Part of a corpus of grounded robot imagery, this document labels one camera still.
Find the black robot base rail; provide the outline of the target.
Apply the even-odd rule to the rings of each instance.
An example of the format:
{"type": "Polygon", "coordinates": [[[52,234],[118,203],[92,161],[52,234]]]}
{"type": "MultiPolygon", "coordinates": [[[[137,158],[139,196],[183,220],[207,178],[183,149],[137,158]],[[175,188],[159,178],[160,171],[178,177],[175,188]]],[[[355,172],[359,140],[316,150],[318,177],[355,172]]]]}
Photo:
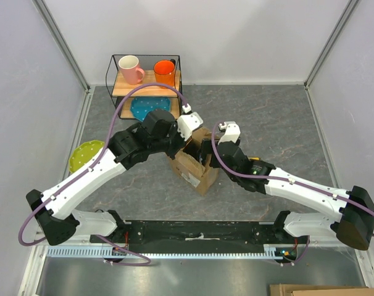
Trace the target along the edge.
{"type": "Polygon", "coordinates": [[[265,245],[307,242],[307,236],[295,238],[272,222],[255,221],[131,220],[106,239],[136,253],[159,255],[262,253],[265,245]]]}

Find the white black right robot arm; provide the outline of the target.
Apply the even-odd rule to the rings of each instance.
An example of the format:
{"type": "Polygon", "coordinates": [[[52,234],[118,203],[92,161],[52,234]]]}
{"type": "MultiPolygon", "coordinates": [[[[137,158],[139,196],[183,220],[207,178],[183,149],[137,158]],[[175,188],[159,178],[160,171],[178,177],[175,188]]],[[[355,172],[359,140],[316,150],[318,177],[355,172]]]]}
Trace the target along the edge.
{"type": "Polygon", "coordinates": [[[221,168],[235,183],[249,192],[282,197],[311,208],[311,213],[285,210],[272,227],[281,243],[292,237],[336,238],[357,250],[368,250],[374,236],[374,203],[366,189],[341,189],[294,176],[259,158],[246,156],[237,142],[204,139],[199,158],[221,168]]]}

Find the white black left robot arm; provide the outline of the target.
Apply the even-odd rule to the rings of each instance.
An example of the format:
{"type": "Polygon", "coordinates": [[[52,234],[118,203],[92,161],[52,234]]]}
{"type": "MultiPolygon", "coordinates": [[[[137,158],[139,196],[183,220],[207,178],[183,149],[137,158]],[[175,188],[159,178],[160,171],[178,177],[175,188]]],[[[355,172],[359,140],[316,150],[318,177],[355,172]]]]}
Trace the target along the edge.
{"type": "Polygon", "coordinates": [[[101,235],[120,242],[125,235],[115,211],[83,212],[76,207],[96,189],[156,153],[174,158],[202,126],[193,112],[179,118],[165,110],[149,112],[142,122],[116,132],[109,142],[80,169],[60,184],[26,198],[49,245],[59,245],[73,236],[101,235]]]}

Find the brown cardboard express box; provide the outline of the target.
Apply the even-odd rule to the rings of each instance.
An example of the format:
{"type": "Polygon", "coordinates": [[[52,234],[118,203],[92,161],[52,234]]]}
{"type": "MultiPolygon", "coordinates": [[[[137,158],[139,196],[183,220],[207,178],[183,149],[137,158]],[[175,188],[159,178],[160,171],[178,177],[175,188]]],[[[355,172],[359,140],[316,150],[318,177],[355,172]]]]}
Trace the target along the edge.
{"type": "Polygon", "coordinates": [[[211,139],[211,131],[205,127],[193,132],[192,140],[180,150],[174,159],[168,158],[173,172],[189,183],[200,195],[205,195],[211,185],[216,182],[218,168],[206,168],[198,161],[198,150],[201,141],[205,138],[211,139]]]}

